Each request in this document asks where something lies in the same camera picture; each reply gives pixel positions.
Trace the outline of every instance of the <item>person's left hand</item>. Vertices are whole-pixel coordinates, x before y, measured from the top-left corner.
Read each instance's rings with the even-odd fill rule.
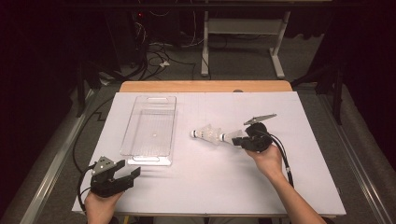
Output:
[[[116,203],[123,192],[102,198],[89,192],[85,198],[85,208],[89,224],[108,224],[113,218]]]

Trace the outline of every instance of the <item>white tabletop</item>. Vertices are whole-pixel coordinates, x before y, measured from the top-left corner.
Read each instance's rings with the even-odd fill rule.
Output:
[[[153,216],[286,215],[274,188],[244,150],[193,139],[206,124],[225,133],[245,130],[253,116],[277,114],[263,123],[283,143],[297,191],[323,216],[346,213],[296,92],[119,92],[90,164],[100,156],[124,160],[120,146],[139,95],[176,96],[177,114],[171,166],[142,166],[142,173],[119,200],[116,212]],[[127,165],[115,177],[128,175]],[[87,173],[82,189],[90,185]],[[78,201],[73,211],[81,211]]]

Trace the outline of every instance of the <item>person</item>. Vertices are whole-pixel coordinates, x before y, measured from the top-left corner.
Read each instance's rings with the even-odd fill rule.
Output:
[[[285,206],[292,224],[326,223],[326,221],[289,184],[287,178],[283,175],[282,156],[276,146],[270,145],[261,153],[248,150],[246,150],[246,152],[256,162],[258,169],[274,186],[281,202]],[[101,198],[89,192],[85,199],[88,223],[107,224],[113,217],[116,202],[121,195],[122,193],[119,193],[109,198]]]

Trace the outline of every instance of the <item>forearm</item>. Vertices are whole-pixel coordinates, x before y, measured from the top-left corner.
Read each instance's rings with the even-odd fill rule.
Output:
[[[323,218],[289,184],[283,174],[269,177],[276,192],[288,212],[293,224],[326,223]]]

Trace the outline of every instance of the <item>transparent plastic tray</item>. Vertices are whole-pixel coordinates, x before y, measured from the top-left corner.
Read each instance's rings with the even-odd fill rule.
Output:
[[[176,114],[175,96],[138,96],[120,154],[129,164],[170,165]]]

